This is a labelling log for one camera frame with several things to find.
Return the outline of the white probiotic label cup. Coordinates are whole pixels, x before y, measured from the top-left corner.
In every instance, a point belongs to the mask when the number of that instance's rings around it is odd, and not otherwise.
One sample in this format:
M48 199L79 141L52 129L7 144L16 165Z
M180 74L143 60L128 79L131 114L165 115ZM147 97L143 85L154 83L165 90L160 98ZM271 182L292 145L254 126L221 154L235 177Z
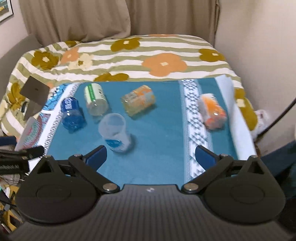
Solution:
M132 144L126 129L126 120L119 113L105 115L99 123L98 131L114 152L125 152Z

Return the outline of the blue label plastic cup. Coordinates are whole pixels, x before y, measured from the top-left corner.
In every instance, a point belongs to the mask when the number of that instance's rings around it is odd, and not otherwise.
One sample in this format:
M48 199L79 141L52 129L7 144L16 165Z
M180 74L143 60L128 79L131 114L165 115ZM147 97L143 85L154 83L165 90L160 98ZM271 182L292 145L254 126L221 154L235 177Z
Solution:
M79 102L74 97L66 97L61 102L62 125L70 133L76 132L86 126L84 114Z

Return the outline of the orange label plastic cup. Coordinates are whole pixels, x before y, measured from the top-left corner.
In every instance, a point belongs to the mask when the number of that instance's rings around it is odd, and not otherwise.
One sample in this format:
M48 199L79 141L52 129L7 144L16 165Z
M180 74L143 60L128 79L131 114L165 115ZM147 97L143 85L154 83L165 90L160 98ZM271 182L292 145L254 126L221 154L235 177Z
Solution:
M215 130L224 128L227 121L227 114L218 103L214 94L202 94L199 96L197 104L203 124L207 129Z

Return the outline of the green white label cup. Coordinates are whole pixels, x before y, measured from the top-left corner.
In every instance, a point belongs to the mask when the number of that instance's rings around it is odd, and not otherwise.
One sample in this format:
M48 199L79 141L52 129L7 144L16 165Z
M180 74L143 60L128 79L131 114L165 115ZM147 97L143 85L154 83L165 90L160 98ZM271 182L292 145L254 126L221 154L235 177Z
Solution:
M84 87L84 98L88 112L92 116L102 116L107 112L109 105L101 85L87 84Z

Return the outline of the yellow orange label cup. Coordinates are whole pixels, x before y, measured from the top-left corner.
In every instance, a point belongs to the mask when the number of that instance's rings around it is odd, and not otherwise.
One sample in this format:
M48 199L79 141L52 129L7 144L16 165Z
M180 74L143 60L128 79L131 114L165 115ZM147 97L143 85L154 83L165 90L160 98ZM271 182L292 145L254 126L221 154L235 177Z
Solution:
M156 103L156 97L149 86L142 85L121 97L121 103L128 116L132 117L153 106Z

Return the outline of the white plastic bag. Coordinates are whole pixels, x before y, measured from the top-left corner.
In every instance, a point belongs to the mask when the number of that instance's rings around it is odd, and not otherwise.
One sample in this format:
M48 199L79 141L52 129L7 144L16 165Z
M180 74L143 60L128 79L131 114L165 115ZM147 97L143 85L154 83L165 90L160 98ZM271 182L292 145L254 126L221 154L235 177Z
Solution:
M258 135L262 133L270 124L270 117L265 110L256 110L255 114L257 117L257 124L255 125L255 128L250 131L254 141L257 139Z

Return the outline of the blue patterned tablecloth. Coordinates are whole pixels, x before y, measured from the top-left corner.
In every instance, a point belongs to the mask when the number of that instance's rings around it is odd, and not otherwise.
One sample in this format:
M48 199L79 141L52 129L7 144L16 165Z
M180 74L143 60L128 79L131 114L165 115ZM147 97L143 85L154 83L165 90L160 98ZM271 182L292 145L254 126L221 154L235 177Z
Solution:
M121 97L140 87L139 82L104 82L109 113L119 113L125 120L132 144L125 153L107 152L99 173L119 186L124 184L177 184L196 178L205 169L198 163L195 150L202 145L215 154L227 154L246 160L255 147L246 122L234 100L232 80L224 75L215 78L148 82L156 104L129 117ZM46 154L67 159L86 154L103 145L99 118L91 116L84 99L84 83L57 87L38 118L21 135L20 148L43 146ZM227 113L224 128L208 130L199 113L197 100L212 93ZM78 100L86 126L70 133L62 125L61 102L66 97Z

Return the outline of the floral striped duvet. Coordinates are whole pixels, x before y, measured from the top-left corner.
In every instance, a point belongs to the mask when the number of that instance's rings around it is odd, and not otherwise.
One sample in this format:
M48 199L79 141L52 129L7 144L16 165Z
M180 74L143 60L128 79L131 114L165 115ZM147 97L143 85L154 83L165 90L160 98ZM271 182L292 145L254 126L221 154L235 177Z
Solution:
M240 78L225 57L200 37L155 34L34 47L18 56L8 72L1 98L1 130L14 137L22 134L26 122L21 108L26 98L21 88L29 77L54 91L71 82L165 81L219 75L232 79L236 103L248 128L255 130L258 118Z

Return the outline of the beige curtain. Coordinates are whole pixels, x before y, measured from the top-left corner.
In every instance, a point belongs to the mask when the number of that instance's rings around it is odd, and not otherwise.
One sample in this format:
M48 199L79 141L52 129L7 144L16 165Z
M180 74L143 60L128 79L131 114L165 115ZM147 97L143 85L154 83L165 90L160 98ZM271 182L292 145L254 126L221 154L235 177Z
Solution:
M185 34L215 42L218 1L20 1L29 34L43 45L131 35Z

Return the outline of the framed wall picture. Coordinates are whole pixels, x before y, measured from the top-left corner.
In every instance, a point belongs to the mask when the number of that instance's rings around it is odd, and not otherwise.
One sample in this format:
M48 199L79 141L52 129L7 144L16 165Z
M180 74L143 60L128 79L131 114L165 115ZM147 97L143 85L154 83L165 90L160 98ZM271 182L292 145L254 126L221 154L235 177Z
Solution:
M0 22L13 15L14 13L11 5L11 0L0 0Z

